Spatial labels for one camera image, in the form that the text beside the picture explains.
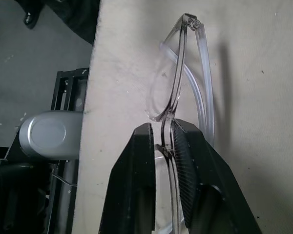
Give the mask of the clear plastic glasses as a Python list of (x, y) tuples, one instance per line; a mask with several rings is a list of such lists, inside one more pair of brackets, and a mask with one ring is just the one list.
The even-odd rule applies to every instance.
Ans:
[[(192, 71), (185, 63), (188, 30), (194, 32), (198, 55), (200, 57), (205, 96)], [(182, 78), (186, 77), (195, 97), (198, 124), (208, 143), (214, 144), (214, 102), (209, 53), (203, 23), (195, 16), (184, 13), (176, 22), (168, 36), (160, 44), (160, 61), (147, 96), (148, 117), (161, 123), (161, 142), (155, 145), (155, 151), (167, 164), (171, 223), (167, 226), (171, 234), (181, 234), (181, 198), (177, 175), (175, 141), (173, 139), (173, 121), (177, 110)]]

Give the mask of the black shoe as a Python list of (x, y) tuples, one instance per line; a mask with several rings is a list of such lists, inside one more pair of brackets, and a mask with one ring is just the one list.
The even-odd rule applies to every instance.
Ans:
[(28, 29), (33, 29), (43, 9), (43, 2), (42, 0), (23, 0), (23, 9), (25, 11), (23, 22)]

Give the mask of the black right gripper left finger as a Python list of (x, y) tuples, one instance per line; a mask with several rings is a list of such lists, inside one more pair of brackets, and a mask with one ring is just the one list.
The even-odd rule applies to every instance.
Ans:
[(153, 129), (134, 129), (108, 181), (99, 234), (152, 234), (156, 173)]

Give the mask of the black metal frame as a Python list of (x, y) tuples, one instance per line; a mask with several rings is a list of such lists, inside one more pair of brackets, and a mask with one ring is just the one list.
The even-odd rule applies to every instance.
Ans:
[[(88, 68), (57, 73), (51, 110), (82, 112)], [(52, 165), (53, 173), (69, 183), (78, 180), (78, 160), (60, 160)], [(77, 188), (52, 176), (46, 218), (46, 234), (71, 234)]]

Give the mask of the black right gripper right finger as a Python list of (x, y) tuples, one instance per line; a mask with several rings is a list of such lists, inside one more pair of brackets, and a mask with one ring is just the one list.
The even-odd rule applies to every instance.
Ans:
[(172, 122), (174, 156), (189, 234), (262, 234), (229, 167), (192, 123)]

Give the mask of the dark fabric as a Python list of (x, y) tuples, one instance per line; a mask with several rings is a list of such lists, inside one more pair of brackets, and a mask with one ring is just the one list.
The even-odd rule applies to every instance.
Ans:
[(64, 0), (63, 22), (93, 46), (101, 0)]

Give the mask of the silver robot body part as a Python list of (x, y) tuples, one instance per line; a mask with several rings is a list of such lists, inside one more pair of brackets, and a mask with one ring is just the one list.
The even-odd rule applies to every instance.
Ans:
[(19, 130), (24, 153), (45, 160), (79, 158), (83, 112), (53, 110), (25, 120)]

